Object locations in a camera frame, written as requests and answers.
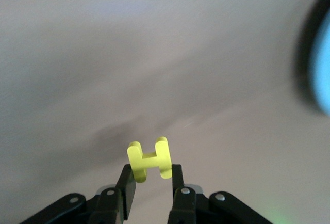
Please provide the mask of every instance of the silver screw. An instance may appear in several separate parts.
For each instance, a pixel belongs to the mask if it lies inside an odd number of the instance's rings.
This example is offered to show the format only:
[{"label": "silver screw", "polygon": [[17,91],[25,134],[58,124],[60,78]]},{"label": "silver screw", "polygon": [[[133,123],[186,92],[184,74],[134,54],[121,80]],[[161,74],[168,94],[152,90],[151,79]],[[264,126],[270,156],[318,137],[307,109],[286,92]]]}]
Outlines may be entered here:
[{"label": "silver screw", "polygon": [[218,201],[224,201],[226,198],[223,194],[218,193],[218,194],[216,194],[216,199]]},{"label": "silver screw", "polygon": [[182,194],[189,194],[190,193],[190,190],[188,189],[188,188],[182,188],[181,189],[181,192],[182,192]]},{"label": "silver screw", "polygon": [[109,191],[107,192],[107,195],[108,195],[108,196],[111,196],[111,195],[113,195],[113,194],[114,194],[114,190],[112,190],[112,189],[109,190]]},{"label": "silver screw", "polygon": [[79,200],[79,198],[77,198],[77,197],[73,197],[73,198],[71,198],[70,199],[70,203],[75,203],[75,202],[77,202]]}]

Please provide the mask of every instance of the yellow h-shaped object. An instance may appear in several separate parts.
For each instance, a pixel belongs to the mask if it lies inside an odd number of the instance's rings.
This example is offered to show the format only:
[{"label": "yellow h-shaped object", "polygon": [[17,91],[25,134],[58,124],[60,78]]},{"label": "yellow h-shaped object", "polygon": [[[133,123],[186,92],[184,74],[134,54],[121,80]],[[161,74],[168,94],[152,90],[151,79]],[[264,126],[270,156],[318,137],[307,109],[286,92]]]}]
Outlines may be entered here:
[{"label": "yellow h-shaped object", "polygon": [[143,154],[138,141],[129,144],[127,155],[136,182],[143,183],[146,180],[146,170],[151,167],[159,167],[163,179],[172,177],[172,161],[167,139],[159,137],[155,149],[156,152]]}]

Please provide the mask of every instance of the blue object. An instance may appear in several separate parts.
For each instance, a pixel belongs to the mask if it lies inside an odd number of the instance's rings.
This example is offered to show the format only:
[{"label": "blue object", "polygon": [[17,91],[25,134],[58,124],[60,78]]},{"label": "blue object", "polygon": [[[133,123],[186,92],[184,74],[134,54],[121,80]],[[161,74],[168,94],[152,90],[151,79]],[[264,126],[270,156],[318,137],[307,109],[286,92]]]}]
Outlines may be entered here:
[{"label": "blue object", "polygon": [[330,116],[330,10],[319,27],[311,49],[310,79],[316,101]]}]

